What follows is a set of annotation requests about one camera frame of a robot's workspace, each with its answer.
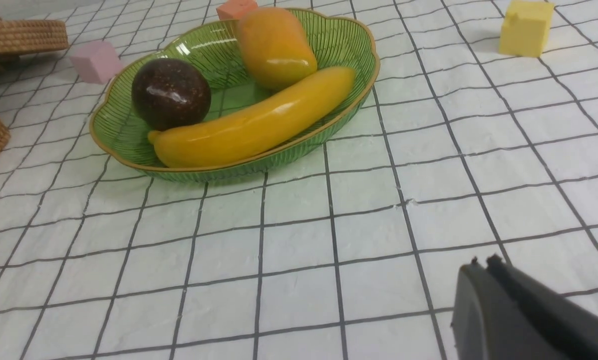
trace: banana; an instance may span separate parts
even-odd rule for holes
[[[298,135],[345,100],[355,71],[319,70],[266,100],[216,120],[151,131],[148,141],[169,168],[224,167]]]

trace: toy mango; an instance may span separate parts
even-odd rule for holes
[[[303,25],[289,10],[260,7],[237,23],[246,70],[266,89],[280,91],[317,71]]]

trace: green bowl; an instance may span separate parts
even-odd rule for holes
[[[94,112],[90,134],[98,146],[121,164],[148,176],[173,182],[217,182],[284,166],[318,148],[359,110],[379,74],[380,61],[370,30],[362,23],[327,17],[312,10],[289,9],[303,24],[319,68],[356,69],[354,88],[345,101],[315,125],[265,153],[228,166],[168,168],[147,140],[145,121],[132,111],[132,80],[146,62],[157,58],[182,59],[203,73],[212,88],[212,105],[205,121],[248,107],[270,95],[259,89],[246,72],[237,41],[236,20],[202,25],[172,41],[163,50],[127,66],[113,80],[105,101]]]

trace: woven basket lid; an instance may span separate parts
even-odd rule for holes
[[[2,20],[0,55],[25,55],[65,50],[68,34],[60,20]]]

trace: table surface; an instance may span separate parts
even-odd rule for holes
[[[129,64],[217,5],[42,18]],[[493,254],[598,315],[598,0],[557,1],[541,59],[497,54],[504,1],[276,5],[365,23],[381,73],[325,146],[242,182],[103,153],[72,50],[0,77],[0,360],[454,360],[457,270]]]

